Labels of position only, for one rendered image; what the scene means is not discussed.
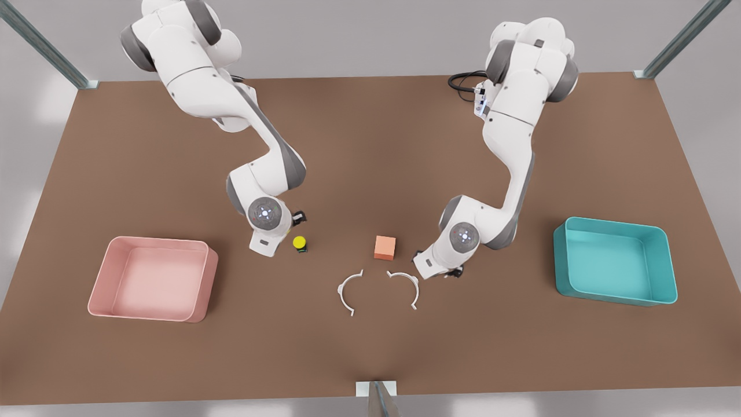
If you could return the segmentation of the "pink storage box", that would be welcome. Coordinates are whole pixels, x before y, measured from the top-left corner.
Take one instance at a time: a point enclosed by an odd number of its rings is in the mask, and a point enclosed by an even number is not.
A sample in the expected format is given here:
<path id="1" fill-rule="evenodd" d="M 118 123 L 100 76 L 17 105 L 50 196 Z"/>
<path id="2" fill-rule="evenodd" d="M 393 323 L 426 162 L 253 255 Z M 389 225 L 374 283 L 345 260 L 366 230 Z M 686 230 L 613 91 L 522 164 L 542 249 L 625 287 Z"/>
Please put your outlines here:
<path id="1" fill-rule="evenodd" d="M 121 319 L 201 322 L 218 261 L 204 241 L 115 237 L 104 253 L 87 311 Z"/>

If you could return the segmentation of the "blue storage box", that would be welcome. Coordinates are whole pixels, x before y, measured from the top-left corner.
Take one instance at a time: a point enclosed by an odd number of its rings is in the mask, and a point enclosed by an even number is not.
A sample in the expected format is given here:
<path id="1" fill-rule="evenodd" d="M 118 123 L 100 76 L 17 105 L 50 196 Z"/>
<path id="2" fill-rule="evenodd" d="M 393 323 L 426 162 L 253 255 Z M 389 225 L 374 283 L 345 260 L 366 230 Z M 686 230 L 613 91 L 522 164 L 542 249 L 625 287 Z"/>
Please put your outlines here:
<path id="1" fill-rule="evenodd" d="M 553 232 L 561 295 L 636 306 L 677 301 L 669 239 L 653 225 L 569 217 Z"/>

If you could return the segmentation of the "silver frame post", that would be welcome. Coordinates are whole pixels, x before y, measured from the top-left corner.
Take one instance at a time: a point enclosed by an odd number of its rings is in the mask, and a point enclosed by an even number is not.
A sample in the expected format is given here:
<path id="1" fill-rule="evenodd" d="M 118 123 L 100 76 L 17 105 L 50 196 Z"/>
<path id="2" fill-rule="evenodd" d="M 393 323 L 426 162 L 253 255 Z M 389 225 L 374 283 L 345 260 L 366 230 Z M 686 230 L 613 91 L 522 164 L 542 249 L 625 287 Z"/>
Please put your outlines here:
<path id="1" fill-rule="evenodd" d="M 707 0 L 694 17 L 644 69 L 633 71 L 633 77 L 635 79 L 655 79 L 731 2 L 733 0 Z"/>
<path id="2" fill-rule="evenodd" d="M 402 417 L 396 395 L 397 381 L 355 383 L 355 396 L 368 398 L 368 417 Z"/>
<path id="3" fill-rule="evenodd" d="M 85 77 L 9 0 L 0 0 L 0 18 L 77 89 L 94 90 L 98 88 L 100 84 L 98 80 L 90 80 Z"/>

